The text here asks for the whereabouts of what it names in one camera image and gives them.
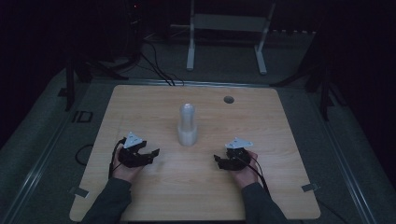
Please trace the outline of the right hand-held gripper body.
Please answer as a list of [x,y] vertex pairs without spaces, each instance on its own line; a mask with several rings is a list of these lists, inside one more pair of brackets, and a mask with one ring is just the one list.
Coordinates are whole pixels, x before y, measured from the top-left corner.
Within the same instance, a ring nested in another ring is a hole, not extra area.
[[250,163],[250,156],[247,151],[247,147],[252,147],[253,143],[238,137],[235,137],[230,143],[225,145],[225,148],[233,149],[233,156],[228,157],[227,155],[227,167],[222,170],[227,171],[240,171],[247,167]]

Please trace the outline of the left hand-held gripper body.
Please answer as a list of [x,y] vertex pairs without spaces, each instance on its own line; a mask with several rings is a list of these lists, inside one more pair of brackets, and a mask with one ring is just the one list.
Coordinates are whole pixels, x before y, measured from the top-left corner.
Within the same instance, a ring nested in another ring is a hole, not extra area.
[[119,152],[119,161],[128,168],[140,167],[152,164],[154,158],[149,158],[148,154],[140,154],[135,145],[144,141],[132,132],[129,132],[123,141],[123,147]]

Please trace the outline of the clear plastic bottle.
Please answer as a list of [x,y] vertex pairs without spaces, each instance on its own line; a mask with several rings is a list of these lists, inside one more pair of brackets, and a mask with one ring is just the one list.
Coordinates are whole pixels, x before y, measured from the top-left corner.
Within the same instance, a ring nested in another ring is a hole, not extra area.
[[190,147],[197,141],[197,124],[195,121],[195,107],[184,104],[179,109],[177,126],[178,141],[182,146]]

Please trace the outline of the person's left hand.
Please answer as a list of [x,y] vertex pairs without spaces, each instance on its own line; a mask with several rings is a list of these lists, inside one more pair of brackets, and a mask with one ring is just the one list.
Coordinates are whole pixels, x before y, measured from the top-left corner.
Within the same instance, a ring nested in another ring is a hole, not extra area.
[[143,170],[143,166],[140,167],[132,167],[128,168],[124,166],[120,161],[119,161],[119,152],[116,151],[115,158],[113,159],[112,162],[113,168],[112,168],[112,177],[127,181],[131,184],[134,183],[134,180],[138,176],[138,174]]

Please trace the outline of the person's right hand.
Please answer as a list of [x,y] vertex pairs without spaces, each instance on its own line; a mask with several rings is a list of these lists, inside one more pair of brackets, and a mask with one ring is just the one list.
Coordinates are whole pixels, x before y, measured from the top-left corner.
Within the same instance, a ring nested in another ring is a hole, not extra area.
[[250,156],[249,166],[245,167],[243,170],[240,171],[230,172],[234,182],[240,189],[243,189],[248,185],[256,183],[259,179],[257,175],[258,168],[256,165],[256,160],[258,158],[258,155],[251,151],[249,151],[248,154]]

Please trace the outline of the black metal stand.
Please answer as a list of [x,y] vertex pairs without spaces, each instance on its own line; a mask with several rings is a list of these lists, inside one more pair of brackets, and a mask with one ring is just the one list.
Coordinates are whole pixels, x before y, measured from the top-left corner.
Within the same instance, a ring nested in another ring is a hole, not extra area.
[[76,100],[75,78],[77,77],[82,83],[91,82],[92,74],[89,69],[90,66],[100,70],[105,75],[113,79],[127,80],[127,77],[117,74],[115,71],[94,60],[92,57],[82,53],[68,53],[65,65],[65,87],[59,92],[59,96],[66,98],[65,111],[69,111]]
[[328,107],[332,104],[332,70],[342,40],[335,32],[317,32],[312,39],[297,72],[290,77],[271,84],[271,87],[285,87],[302,77],[308,77],[304,84],[307,92],[320,90],[319,112],[325,121],[329,120]]

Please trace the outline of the dark equipment with red light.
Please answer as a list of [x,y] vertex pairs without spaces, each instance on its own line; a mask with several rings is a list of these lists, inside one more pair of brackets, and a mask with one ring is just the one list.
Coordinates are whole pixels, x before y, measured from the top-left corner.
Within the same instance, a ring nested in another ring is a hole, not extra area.
[[125,55],[131,63],[135,63],[140,56],[142,45],[142,0],[123,0],[127,20],[127,44]]

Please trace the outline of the white metal stand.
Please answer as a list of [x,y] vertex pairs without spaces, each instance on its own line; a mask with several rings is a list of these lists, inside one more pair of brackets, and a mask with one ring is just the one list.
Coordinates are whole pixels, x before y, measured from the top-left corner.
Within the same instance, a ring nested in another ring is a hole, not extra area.
[[195,0],[190,0],[190,44],[187,54],[186,69],[192,71],[194,69],[195,57],[195,30],[221,30],[236,32],[256,32],[261,33],[261,39],[254,46],[254,52],[258,69],[261,75],[267,74],[266,64],[263,58],[263,46],[269,33],[270,24],[276,8],[275,0],[271,0],[268,12],[264,17],[251,16],[233,16],[218,14],[202,14],[195,12]]

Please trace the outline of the white power strip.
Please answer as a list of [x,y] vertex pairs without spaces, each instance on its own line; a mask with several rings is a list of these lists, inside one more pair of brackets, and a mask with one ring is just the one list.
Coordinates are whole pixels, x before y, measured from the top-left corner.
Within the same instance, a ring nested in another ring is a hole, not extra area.
[[279,33],[279,34],[286,34],[286,35],[297,35],[297,34],[315,35],[317,32],[316,31],[310,31],[310,30],[271,29],[270,33]]

